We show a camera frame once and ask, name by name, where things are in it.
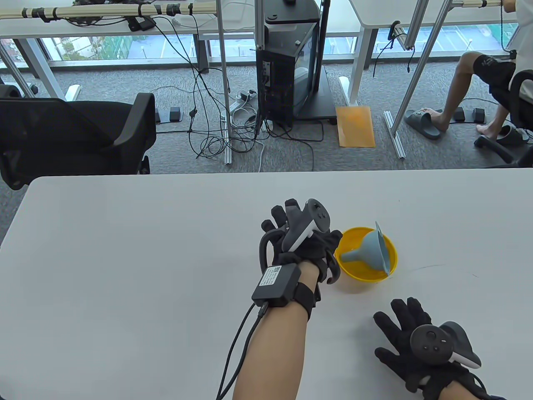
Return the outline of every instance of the shorts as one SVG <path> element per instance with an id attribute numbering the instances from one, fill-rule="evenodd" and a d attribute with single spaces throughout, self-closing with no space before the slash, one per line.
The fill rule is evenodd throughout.
<path id="1" fill-rule="evenodd" d="M 474 61 L 474 73 L 489 85 L 489 93 L 507 110 L 509 110 L 509 85 L 515 69 L 515 63 L 500 61 L 485 54 Z"/>

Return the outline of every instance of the office chair wheel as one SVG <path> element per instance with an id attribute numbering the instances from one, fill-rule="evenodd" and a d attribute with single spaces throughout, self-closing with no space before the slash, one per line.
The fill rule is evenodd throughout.
<path id="1" fill-rule="evenodd" d="M 144 156 L 144 158 L 142 159 L 141 167 L 139 168 L 139 173 L 141 175 L 150 174 L 150 161 L 148 160 L 148 156 Z"/>

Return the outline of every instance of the black slipper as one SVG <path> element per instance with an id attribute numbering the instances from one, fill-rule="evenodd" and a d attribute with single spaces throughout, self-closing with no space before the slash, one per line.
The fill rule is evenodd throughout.
<path id="1" fill-rule="evenodd" d="M 520 146 L 524 143 L 527 143 L 528 140 L 529 137 L 527 134 L 524 137 L 524 135 L 517 129 L 511 127 L 510 125 L 505 125 L 498 134 L 496 142 L 502 146 Z"/>
<path id="2" fill-rule="evenodd" d="M 415 131 L 430 140 L 437 140 L 442 136 L 442 132 L 432 124 L 430 113 L 425 113 L 422 110 L 407 110 L 403 120 Z"/>

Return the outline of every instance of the hand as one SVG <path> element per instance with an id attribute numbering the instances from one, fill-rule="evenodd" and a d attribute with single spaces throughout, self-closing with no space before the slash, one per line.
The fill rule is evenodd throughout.
<path id="1" fill-rule="evenodd" d="M 374 321 L 399 354 L 396 355 L 383 347 L 378 347 L 374 354 L 405 381 L 408 391 L 415 393 L 418 389 L 422 389 L 424 399 L 437 400 L 445 387 L 453 381 L 458 381 L 475 397 L 491 399 L 484 387 L 475 384 L 474 375 L 459 363 L 427 365 L 415 357 L 411 350 L 411 334 L 417 327 L 431 324 L 431 317 L 422 309 L 418 300 L 410 297 L 405 304 L 401 299 L 394 299 L 391 307 L 400 327 L 382 311 L 374 314 Z"/>
<path id="2" fill-rule="evenodd" d="M 285 201 L 285 208 L 292 212 L 300 210 L 298 202 L 295 199 Z M 287 214 L 280 205 L 275 206 L 271 211 L 272 217 L 276 222 L 278 229 L 286 228 Z M 271 220 L 264 220 L 261 224 L 263 231 L 270 232 L 277 230 Z M 342 234 L 338 230 L 328 231 L 326 233 L 314 232 L 311 237 L 306 238 L 302 244 L 294 252 L 284 253 L 281 249 L 281 243 L 286 235 L 286 229 L 279 229 L 278 234 L 270 239 L 270 243 L 274 248 L 274 258 L 272 264 L 287 264 L 300 263 L 305 260 L 311 261 L 320 270 L 318 277 L 319 282 L 323 282 L 327 276 L 328 268 L 332 271 L 332 277 L 328 279 L 328 283 L 337 281 L 341 274 L 340 268 L 333 257 L 333 253 L 337 249 L 341 241 Z"/>

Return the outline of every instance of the computer case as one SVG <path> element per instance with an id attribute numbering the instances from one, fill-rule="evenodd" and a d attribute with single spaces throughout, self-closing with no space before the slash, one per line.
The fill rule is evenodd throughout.
<path id="1" fill-rule="evenodd" d="M 291 127 L 313 90 L 319 24 L 283 25 L 267 32 L 264 50 L 257 52 L 260 113 Z"/>

